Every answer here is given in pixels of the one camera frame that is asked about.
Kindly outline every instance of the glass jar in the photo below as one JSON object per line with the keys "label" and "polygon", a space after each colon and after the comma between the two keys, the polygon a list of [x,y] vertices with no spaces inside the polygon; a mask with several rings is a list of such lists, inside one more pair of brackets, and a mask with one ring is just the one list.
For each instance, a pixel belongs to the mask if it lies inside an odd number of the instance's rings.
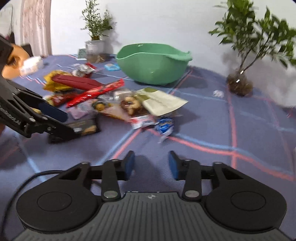
{"label": "glass jar", "polygon": [[105,42],[103,40],[92,40],[85,43],[86,60],[90,63],[104,62]]}

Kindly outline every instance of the white wall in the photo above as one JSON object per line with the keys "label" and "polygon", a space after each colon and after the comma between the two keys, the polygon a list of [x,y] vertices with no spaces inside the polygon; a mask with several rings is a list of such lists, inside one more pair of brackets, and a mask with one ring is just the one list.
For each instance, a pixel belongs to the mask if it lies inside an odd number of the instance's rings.
{"label": "white wall", "polygon": [[[238,66],[236,54],[229,46],[218,45],[220,38],[210,36],[225,9],[213,8],[220,0],[100,0],[100,8],[113,14],[117,22],[110,35],[109,53],[132,43],[156,42],[191,51],[191,65],[227,75]],[[296,4],[292,0],[255,0],[258,16],[264,16],[268,5],[279,18],[296,27]],[[53,54],[76,53],[89,40],[80,18],[85,7],[82,0],[52,0],[51,39]],[[248,70],[255,86],[281,105],[296,105],[296,71],[285,70],[268,58]]]}

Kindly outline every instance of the plant stem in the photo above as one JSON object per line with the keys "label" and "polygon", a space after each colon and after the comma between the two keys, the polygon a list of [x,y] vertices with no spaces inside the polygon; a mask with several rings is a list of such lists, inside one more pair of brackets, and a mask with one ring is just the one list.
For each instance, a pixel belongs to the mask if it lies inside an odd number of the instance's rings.
{"label": "plant stem", "polygon": [[249,55],[249,53],[252,51],[252,48],[249,49],[249,51],[246,53],[246,55],[244,56],[243,60],[242,60],[242,64],[239,67],[239,71],[242,69],[244,62],[246,61],[247,56]]}
{"label": "plant stem", "polygon": [[255,57],[254,61],[252,63],[250,63],[243,71],[245,72],[248,68],[250,68],[255,62],[256,60],[258,60],[260,58],[260,55],[262,55],[262,49],[263,47],[266,47],[267,42],[269,41],[270,37],[267,38],[266,42],[264,45],[261,46],[257,56]]}

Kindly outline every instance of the dark brown package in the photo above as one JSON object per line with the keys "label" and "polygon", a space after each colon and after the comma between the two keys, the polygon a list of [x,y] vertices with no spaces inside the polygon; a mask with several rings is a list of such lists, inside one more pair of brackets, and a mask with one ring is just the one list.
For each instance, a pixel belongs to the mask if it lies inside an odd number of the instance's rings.
{"label": "dark brown package", "polygon": [[[77,134],[77,138],[81,136],[98,133],[101,131],[100,124],[99,124],[99,115],[96,115],[94,118],[91,118],[91,119],[74,121],[72,123],[67,124],[67,126],[74,129],[75,133]],[[65,141],[69,141],[69,139],[64,140],[52,134],[49,135],[49,143],[51,144],[65,142]]]}

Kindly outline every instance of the black cable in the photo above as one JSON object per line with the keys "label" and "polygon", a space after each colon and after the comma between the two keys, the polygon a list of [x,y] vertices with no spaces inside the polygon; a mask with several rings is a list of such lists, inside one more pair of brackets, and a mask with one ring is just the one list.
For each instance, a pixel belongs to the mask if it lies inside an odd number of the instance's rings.
{"label": "black cable", "polygon": [[52,170],[52,171],[45,171],[45,172],[40,172],[40,173],[36,173],[35,175],[33,175],[32,177],[30,177],[29,179],[27,179],[15,192],[15,194],[12,196],[12,198],[10,199],[5,212],[4,212],[4,216],[1,222],[1,231],[0,231],[0,238],[4,238],[7,240],[7,238],[5,237],[4,234],[4,230],[5,230],[5,225],[6,225],[6,221],[7,221],[7,216],[10,212],[10,209],[15,201],[15,199],[17,198],[17,196],[19,195],[19,193],[31,182],[33,181],[35,178],[40,177],[40,176],[45,176],[45,175],[53,175],[53,174],[60,174],[64,171],[62,170]]}

